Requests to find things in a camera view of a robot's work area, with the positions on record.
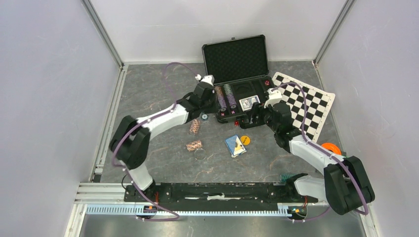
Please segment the brown chip stack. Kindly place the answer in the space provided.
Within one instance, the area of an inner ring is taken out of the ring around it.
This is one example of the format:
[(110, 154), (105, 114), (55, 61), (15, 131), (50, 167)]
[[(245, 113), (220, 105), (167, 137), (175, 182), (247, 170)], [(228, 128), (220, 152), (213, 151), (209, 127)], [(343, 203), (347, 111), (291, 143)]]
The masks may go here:
[(217, 94), (217, 97), (221, 97), (221, 98), (224, 97), (223, 92), (222, 92), (222, 88), (220, 86), (215, 86), (214, 87), (214, 90), (215, 90), (215, 92)]

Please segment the purple chip stack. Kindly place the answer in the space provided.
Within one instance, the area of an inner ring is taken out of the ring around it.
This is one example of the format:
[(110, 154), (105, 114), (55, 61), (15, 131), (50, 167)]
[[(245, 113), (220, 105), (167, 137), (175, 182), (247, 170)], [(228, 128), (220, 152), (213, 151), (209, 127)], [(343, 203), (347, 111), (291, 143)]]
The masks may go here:
[(237, 102), (235, 100), (234, 94), (227, 94), (226, 97), (227, 97), (228, 103), (230, 105), (230, 108), (231, 109), (236, 108), (237, 107)]
[(226, 111), (227, 110), (227, 105), (226, 105), (226, 101), (225, 101), (224, 97), (222, 95), (217, 95), (217, 100), (218, 100), (218, 103), (220, 105), (220, 111), (221, 112)]

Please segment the pink chip stack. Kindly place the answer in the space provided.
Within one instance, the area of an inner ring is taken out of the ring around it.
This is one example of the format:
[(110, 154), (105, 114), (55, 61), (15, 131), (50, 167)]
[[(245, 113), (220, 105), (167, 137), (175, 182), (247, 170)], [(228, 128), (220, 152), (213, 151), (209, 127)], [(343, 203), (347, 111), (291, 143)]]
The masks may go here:
[(201, 126), (201, 122), (198, 119), (193, 119), (191, 121), (189, 132), (191, 135), (197, 135), (199, 132), (199, 128)]
[(186, 144), (186, 149), (190, 152), (200, 149), (202, 147), (203, 145), (202, 145), (201, 140), (192, 141)]

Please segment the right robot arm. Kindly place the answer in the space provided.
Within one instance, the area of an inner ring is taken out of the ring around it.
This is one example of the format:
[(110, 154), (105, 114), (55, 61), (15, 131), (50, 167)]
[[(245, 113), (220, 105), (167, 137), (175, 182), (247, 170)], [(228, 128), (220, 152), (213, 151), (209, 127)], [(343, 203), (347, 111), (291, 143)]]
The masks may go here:
[(255, 125), (266, 125), (274, 133), (276, 144), (293, 154), (322, 175), (322, 179), (307, 174), (292, 177), (286, 186), (286, 197), (299, 201), (304, 196), (325, 200), (339, 215), (356, 211), (369, 214), (368, 204), (375, 200), (375, 193), (362, 161), (356, 157), (344, 157), (332, 153), (310, 140), (302, 130), (293, 126), (291, 109), (285, 102), (276, 104), (256, 103), (249, 111)]

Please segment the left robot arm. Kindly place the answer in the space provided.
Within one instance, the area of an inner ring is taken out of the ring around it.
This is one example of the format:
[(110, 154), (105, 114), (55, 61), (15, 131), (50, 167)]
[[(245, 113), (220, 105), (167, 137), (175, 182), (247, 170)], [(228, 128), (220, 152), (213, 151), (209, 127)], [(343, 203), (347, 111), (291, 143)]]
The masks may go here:
[(109, 144), (112, 164), (125, 170), (139, 198), (150, 201), (155, 196), (154, 180), (145, 165), (150, 141), (175, 126), (189, 123), (201, 113), (216, 111), (214, 86), (201, 81), (193, 92), (160, 112), (137, 119), (124, 117)]

